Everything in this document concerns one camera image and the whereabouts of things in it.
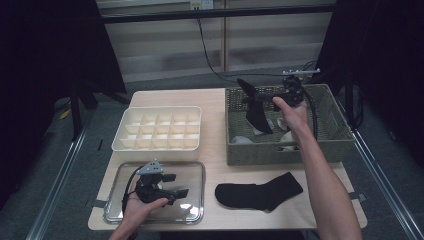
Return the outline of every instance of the gray carpet floor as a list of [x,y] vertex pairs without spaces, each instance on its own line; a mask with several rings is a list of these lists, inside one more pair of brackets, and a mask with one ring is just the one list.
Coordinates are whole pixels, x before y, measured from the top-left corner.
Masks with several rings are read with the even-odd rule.
[[[266,73],[281,73],[281,69],[267,70]],[[274,77],[245,76],[254,85],[275,85],[280,80]],[[180,77],[174,79],[127,83],[128,94],[140,90],[196,89],[237,86],[211,74]],[[118,128],[122,113],[127,105],[117,103],[103,95],[96,95],[99,106],[94,110],[93,119],[87,125],[87,134],[80,152],[71,169],[69,178],[44,234],[44,239],[107,239],[108,231],[91,231],[88,218],[91,202],[100,188],[112,150],[111,144]],[[424,170],[412,160],[408,150],[400,141],[390,137],[390,129],[365,102],[364,122],[359,131],[369,145],[378,163],[388,176],[395,190],[413,213],[419,225],[424,224]],[[87,116],[88,110],[82,109]],[[33,171],[21,183],[0,212],[0,239],[25,239],[46,199],[63,160],[71,145],[72,121],[68,117],[59,120],[58,112],[43,140]],[[402,226],[392,212],[380,189],[373,180],[357,150],[344,159],[348,175],[358,193],[367,200],[362,207],[368,218],[363,229],[365,239],[408,239]],[[155,232],[141,233],[138,239],[160,239]]]

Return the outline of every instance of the forearm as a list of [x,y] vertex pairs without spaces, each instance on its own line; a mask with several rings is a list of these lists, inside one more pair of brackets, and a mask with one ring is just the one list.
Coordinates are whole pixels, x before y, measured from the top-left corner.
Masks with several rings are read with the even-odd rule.
[[312,209],[322,239],[361,239],[361,230],[349,195],[328,165],[309,128],[297,138]]
[[131,234],[136,231],[137,228],[134,228],[134,224],[127,224],[126,222],[121,222],[119,226],[113,231],[109,240],[126,240]]

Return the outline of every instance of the wooden table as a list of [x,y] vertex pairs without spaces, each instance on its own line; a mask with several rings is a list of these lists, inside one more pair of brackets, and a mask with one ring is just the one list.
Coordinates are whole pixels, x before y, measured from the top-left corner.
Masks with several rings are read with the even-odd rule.
[[[228,166],[226,163],[225,89],[163,90],[136,92],[130,107],[199,106],[202,108],[200,157],[206,169],[204,216],[195,225],[147,224],[143,230],[276,230],[316,229],[309,202],[305,171],[302,164]],[[118,167],[124,161],[113,153],[103,178],[97,199],[106,200],[113,185]],[[331,165],[348,192],[354,189],[342,163]],[[215,198],[220,183],[263,184],[286,172],[291,172],[302,185],[304,192],[282,203],[271,213],[257,210],[229,210]],[[367,218],[358,200],[352,200],[359,224],[367,225]],[[103,221],[103,209],[93,208],[88,226],[92,230],[114,230],[117,225]]]

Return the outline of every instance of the metal tray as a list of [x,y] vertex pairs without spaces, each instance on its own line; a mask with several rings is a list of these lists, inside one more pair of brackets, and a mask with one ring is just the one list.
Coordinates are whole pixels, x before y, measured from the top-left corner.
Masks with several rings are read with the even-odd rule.
[[[122,164],[116,177],[104,210],[104,220],[109,224],[118,224],[122,220],[122,197],[131,174],[146,162],[128,162]],[[205,167],[200,162],[161,162],[164,174],[176,174],[174,182],[160,185],[165,190],[189,189],[186,198],[178,199],[172,206],[154,210],[145,223],[181,223],[196,224],[203,217],[203,196],[205,185]]]

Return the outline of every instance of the black cable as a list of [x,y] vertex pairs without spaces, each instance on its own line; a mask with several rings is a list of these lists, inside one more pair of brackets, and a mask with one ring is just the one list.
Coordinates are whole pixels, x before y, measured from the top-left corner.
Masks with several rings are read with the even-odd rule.
[[230,77],[239,77],[239,76],[271,76],[271,77],[283,77],[282,74],[266,74],[266,73],[241,73],[241,74],[220,74],[215,72],[215,70],[212,68],[212,65],[210,63],[209,60],[209,56],[208,53],[206,51],[206,45],[205,45],[205,40],[203,37],[203,28],[202,28],[202,23],[200,21],[200,19],[197,19],[197,23],[199,25],[199,30],[200,30],[200,36],[202,38],[202,44],[203,44],[203,52],[205,54],[205,58],[206,58],[206,62],[210,68],[210,70],[221,80],[227,81],[227,82],[237,82],[236,80],[230,80],[230,79],[226,79],[226,78],[230,78]]
[[305,63],[305,65],[303,65],[302,71],[308,70],[308,68],[310,68],[316,62],[317,62],[317,60],[313,60],[313,61],[309,61],[309,62]]
[[356,105],[356,117],[354,118],[355,128],[358,128],[364,120],[364,100],[362,92],[359,92],[358,103]]
[[132,182],[132,179],[134,178],[134,176],[135,176],[135,174],[137,173],[137,171],[138,170],[140,170],[142,167],[144,167],[144,165],[143,166],[141,166],[141,167],[138,167],[136,170],[134,170],[134,172],[131,174],[131,177],[130,177],[130,179],[128,180],[128,183],[127,183],[127,186],[125,187],[125,192],[124,192],[124,194],[128,194],[128,195],[130,195],[131,193],[128,193],[128,190],[130,189],[130,186],[131,186],[131,182]]
[[302,91],[305,94],[306,99],[308,99],[309,106],[311,107],[311,112],[312,112],[312,128],[313,128],[312,131],[313,131],[313,134],[314,134],[315,139],[318,141],[318,120],[317,120],[318,117],[317,117],[317,111],[316,111],[316,108],[315,108],[315,104],[314,104],[314,102],[312,100],[311,95],[309,95],[309,93],[305,90],[305,88],[302,85],[300,85],[300,87],[302,88]]

